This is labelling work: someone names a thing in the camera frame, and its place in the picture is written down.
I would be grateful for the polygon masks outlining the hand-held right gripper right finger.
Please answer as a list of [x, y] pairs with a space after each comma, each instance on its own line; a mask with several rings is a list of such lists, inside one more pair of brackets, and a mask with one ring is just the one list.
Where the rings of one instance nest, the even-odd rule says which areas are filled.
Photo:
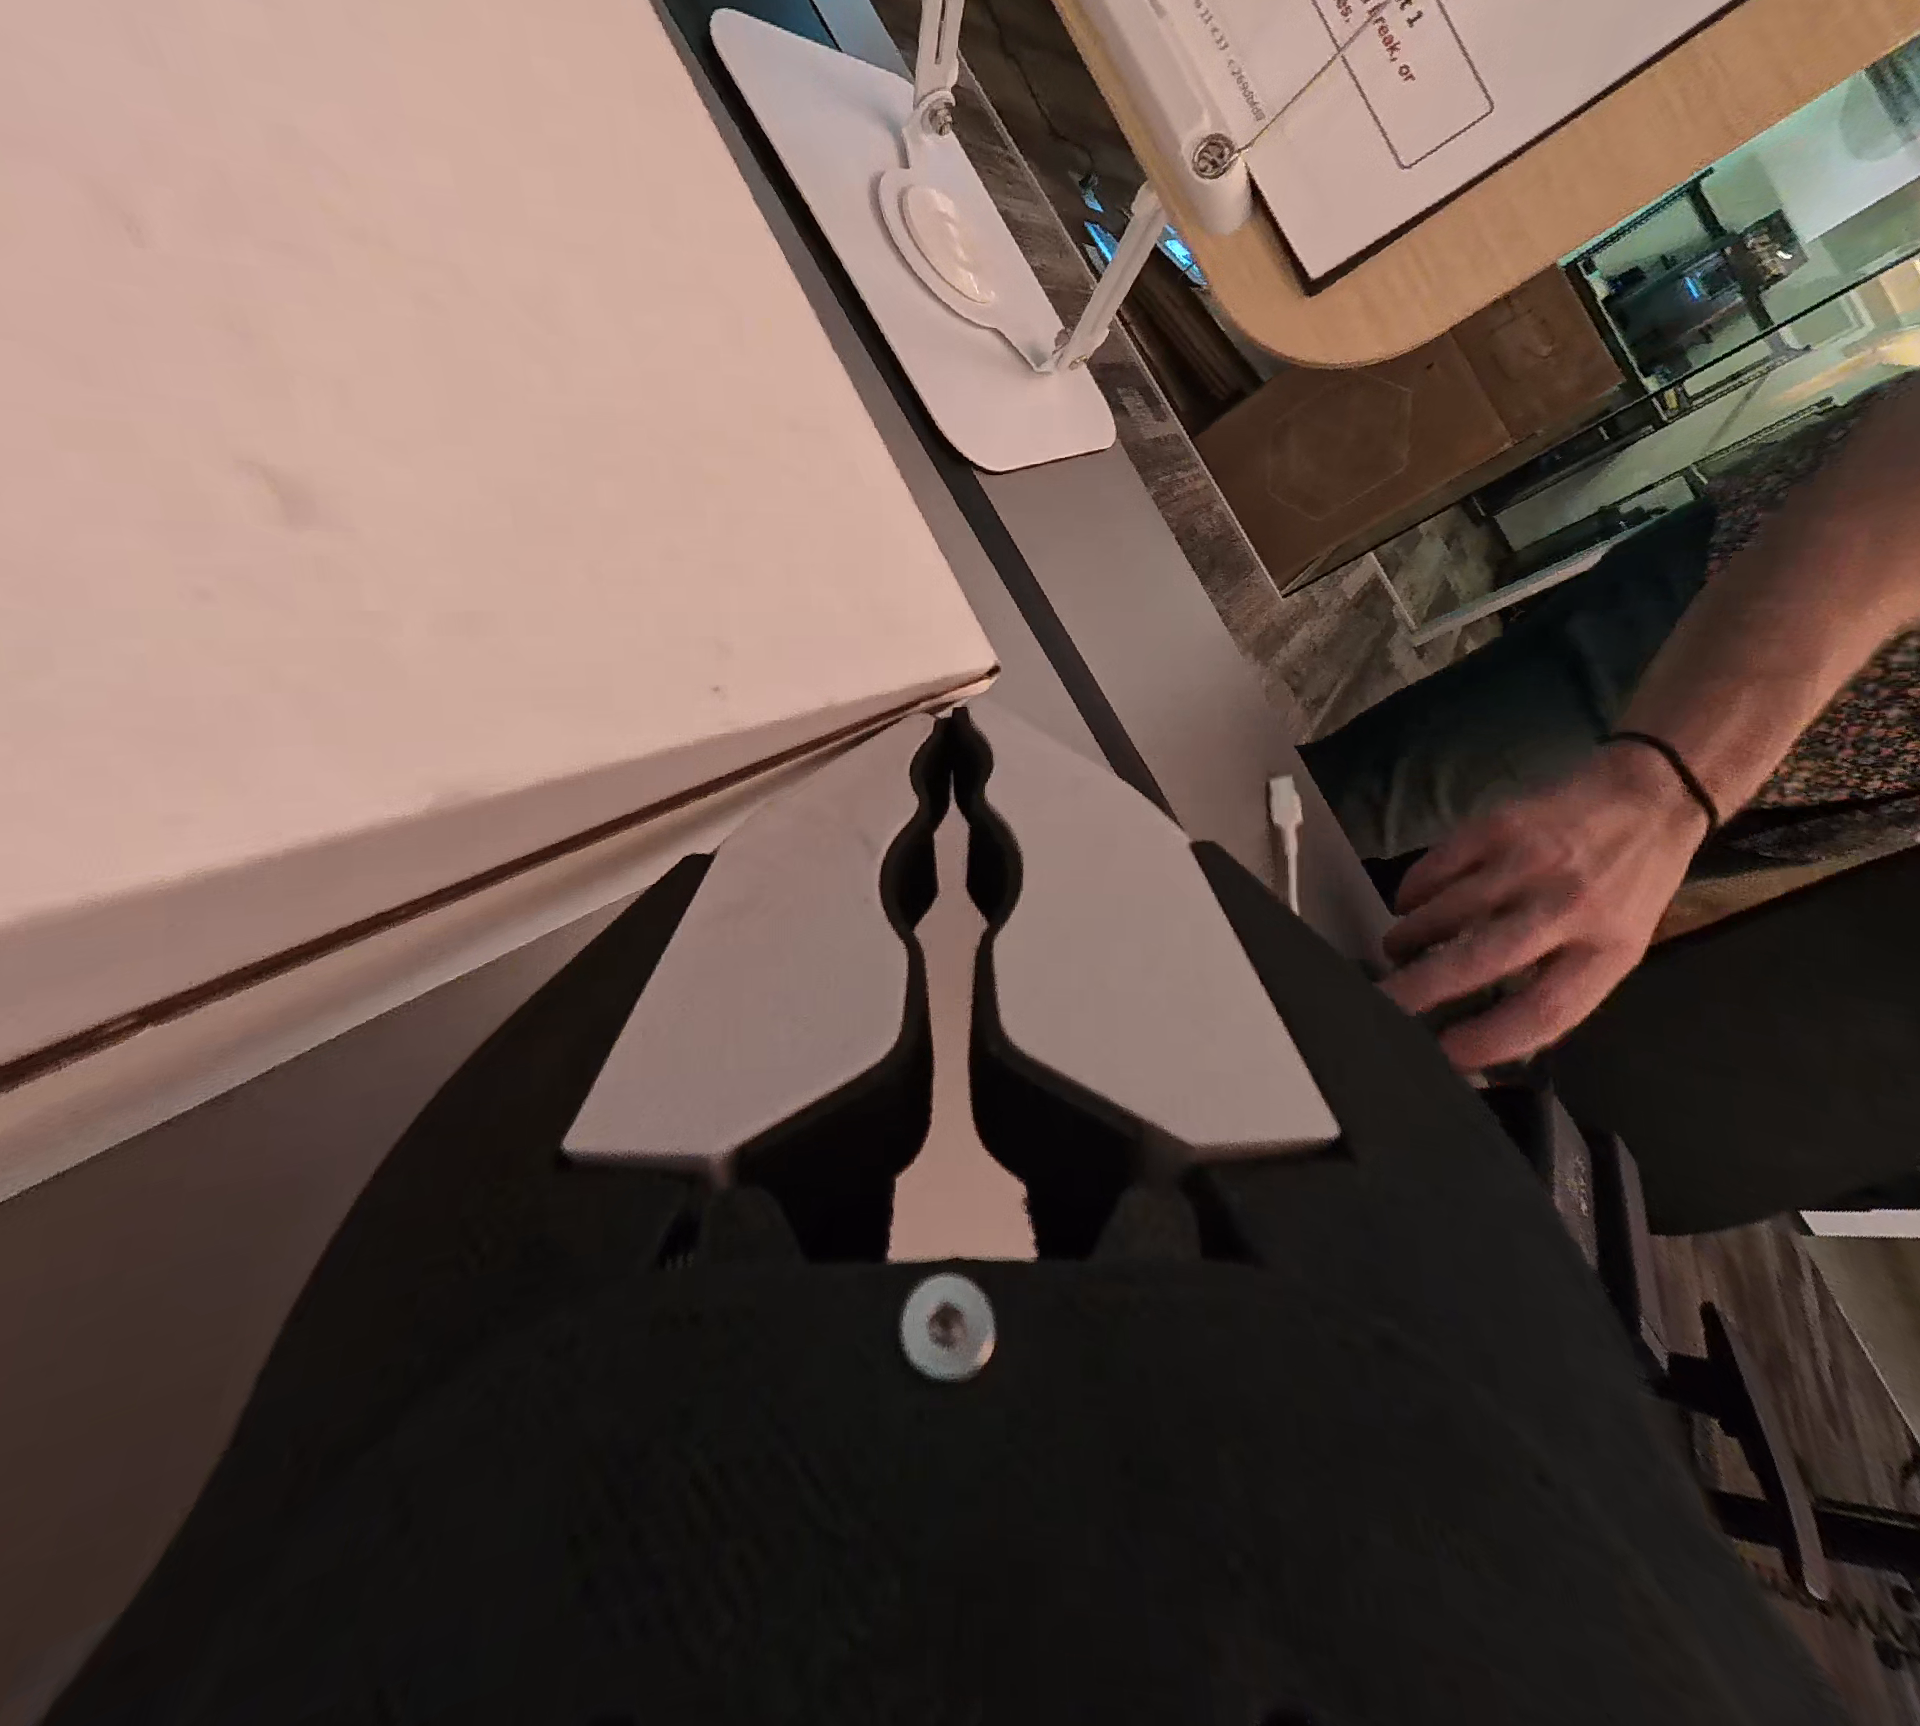
[[974, 701], [960, 806], [984, 923], [972, 1023], [1010, 1068], [1179, 1163], [1332, 1147], [1328, 1098], [1151, 797]]

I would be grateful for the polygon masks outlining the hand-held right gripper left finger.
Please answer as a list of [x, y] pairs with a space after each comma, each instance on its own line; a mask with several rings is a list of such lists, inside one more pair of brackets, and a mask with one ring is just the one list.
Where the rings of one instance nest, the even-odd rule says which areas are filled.
[[947, 726], [911, 713], [775, 793], [711, 853], [561, 1140], [714, 1185], [918, 1158], [934, 1049]]

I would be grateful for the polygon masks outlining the white and brown cardboard box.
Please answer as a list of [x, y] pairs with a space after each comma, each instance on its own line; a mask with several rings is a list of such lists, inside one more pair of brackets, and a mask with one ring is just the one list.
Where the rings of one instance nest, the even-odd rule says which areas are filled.
[[651, 0], [4, 0], [4, 1196], [998, 662]]

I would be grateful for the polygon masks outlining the another person's forearm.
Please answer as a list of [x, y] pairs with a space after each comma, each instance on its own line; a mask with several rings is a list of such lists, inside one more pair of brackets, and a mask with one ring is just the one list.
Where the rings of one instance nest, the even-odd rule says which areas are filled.
[[1626, 729], [1671, 742], [1722, 822], [1918, 615], [1918, 405], [1903, 379], [1796, 484], [1652, 657]]

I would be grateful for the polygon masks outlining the large brown cardboard carton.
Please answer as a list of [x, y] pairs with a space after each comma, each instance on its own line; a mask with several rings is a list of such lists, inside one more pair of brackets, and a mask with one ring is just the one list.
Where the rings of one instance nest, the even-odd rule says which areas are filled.
[[1442, 510], [1517, 433], [1453, 338], [1354, 368], [1284, 363], [1194, 437], [1282, 593]]

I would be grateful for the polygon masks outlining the black wristband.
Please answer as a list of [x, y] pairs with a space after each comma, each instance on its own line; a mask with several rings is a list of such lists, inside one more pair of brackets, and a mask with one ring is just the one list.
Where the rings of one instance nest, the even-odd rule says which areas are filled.
[[1648, 729], [1610, 729], [1599, 743], [1610, 749], [1638, 749], [1659, 760], [1674, 783], [1700, 813], [1704, 835], [1712, 839], [1722, 830], [1722, 813], [1713, 793], [1671, 739]]

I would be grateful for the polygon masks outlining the small brown cardboard carton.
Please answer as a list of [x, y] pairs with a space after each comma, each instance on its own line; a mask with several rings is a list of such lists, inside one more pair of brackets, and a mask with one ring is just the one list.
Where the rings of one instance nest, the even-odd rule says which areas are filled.
[[1494, 298], [1448, 338], [1511, 439], [1594, 415], [1624, 382], [1589, 298], [1562, 266]]

